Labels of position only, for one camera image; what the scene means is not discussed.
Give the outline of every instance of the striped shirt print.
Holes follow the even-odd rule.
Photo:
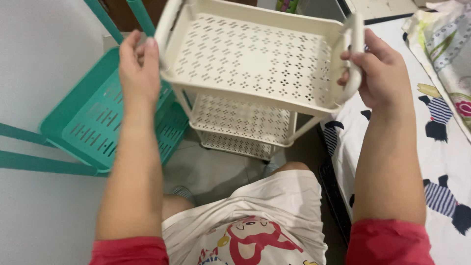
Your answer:
[[[456,199],[449,188],[430,182],[425,187],[425,203],[432,210],[452,217],[456,209]]]
[[[334,127],[326,127],[324,129],[325,143],[327,144],[327,152],[333,156],[337,147],[337,131]]]
[[[441,123],[447,124],[450,120],[451,116],[453,116],[453,112],[451,112],[450,108],[448,107],[447,103],[443,100],[443,98],[432,98],[430,103],[428,104],[430,115],[432,115],[433,120]]]

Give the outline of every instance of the hand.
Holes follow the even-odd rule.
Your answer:
[[[136,48],[141,34],[134,30],[121,44],[119,76],[124,97],[124,111],[154,112],[159,99],[159,49],[153,38]]]
[[[412,91],[406,64],[400,53],[378,38],[370,29],[365,30],[365,53],[343,52],[342,60],[350,59],[363,69],[362,83],[358,91],[367,107],[413,107]],[[337,81],[345,85],[348,71]]]

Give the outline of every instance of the bed sheet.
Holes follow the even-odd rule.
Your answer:
[[[427,201],[426,229],[436,264],[471,260],[471,144],[434,84],[402,39],[405,19],[368,26],[406,62],[414,97],[417,151]],[[352,217],[353,182],[371,110],[357,93],[344,108],[321,122],[332,164]]]

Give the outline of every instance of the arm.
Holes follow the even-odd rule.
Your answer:
[[[401,55],[371,30],[369,52],[342,54],[365,72],[359,89],[372,108],[355,175],[353,222],[397,219],[425,223],[425,199],[416,149],[415,112]],[[344,76],[339,84],[345,83]]]
[[[140,33],[133,31],[120,47],[124,114],[98,212],[97,240],[162,235],[162,168],[154,133],[159,54],[154,39],[136,48],[139,39]]]

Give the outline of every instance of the white plastic shelf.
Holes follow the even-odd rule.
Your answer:
[[[173,68],[180,81],[315,106],[331,103],[325,36],[198,16]]]
[[[202,145],[207,148],[236,153],[244,156],[270,160],[273,155],[273,145],[252,141],[236,136],[219,133],[203,133]]]
[[[199,94],[190,125],[195,130],[223,133],[282,147],[294,133],[296,112],[212,95]]]

